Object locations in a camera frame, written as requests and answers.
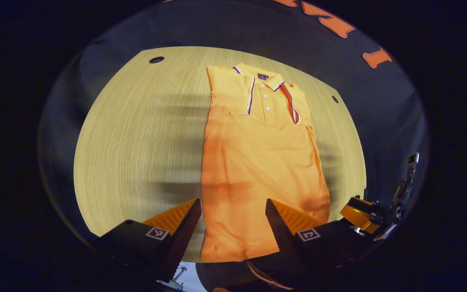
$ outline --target wooden table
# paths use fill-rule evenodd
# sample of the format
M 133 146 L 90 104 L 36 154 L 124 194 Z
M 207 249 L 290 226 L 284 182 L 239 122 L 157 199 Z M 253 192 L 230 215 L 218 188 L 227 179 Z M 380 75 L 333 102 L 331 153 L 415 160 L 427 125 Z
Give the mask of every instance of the wooden table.
M 149 63 L 158 56 L 165 59 Z M 330 191 L 330 221 L 341 218 L 339 211 L 350 197 L 363 197 L 366 175 L 360 139 L 335 89 L 290 66 L 245 52 L 157 48 L 140 52 L 115 74 L 80 132 L 75 192 L 90 231 L 101 236 L 125 219 L 145 221 L 200 198 L 210 107 L 206 66 L 233 67 L 240 62 L 278 72 L 305 92 Z M 183 261 L 202 262 L 204 231 L 201 218 Z

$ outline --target dark background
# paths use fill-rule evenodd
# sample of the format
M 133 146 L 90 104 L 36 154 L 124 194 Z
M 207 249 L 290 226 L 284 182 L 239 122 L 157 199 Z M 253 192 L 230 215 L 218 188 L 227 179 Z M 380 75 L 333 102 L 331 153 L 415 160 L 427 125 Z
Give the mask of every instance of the dark background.
M 65 65 L 145 5 L 0 2 L 0 290 L 141 289 L 59 219 L 41 185 L 36 139 L 46 96 Z M 324 288 L 467 290 L 467 2 L 319 6 L 343 15 L 402 64 L 427 110 L 432 143 L 428 177 L 404 227 L 356 268 L 367 275 L 349 271 Z

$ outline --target shirt label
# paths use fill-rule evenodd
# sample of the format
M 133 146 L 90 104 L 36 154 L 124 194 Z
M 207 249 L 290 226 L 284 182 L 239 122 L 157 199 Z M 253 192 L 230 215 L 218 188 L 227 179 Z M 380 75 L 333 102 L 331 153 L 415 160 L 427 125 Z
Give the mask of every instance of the shirt label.
M 262 79 L 262 80 L 267 80 L 269 78 L 269 76 L 267 76 L 265 74 L 258 73 L 257 75 L 259 76 L 259 79 Z

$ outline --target polo shirt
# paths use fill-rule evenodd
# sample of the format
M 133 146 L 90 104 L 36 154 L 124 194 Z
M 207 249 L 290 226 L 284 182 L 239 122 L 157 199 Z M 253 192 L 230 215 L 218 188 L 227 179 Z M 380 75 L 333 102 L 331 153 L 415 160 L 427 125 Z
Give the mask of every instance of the polo shirt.
M 207 67 L 201 259 L 243 261 L 277 253 L 265 215 L 272 198 L 326 223 L 329 191 L 304 92 L 280 74 L 239 63 Z

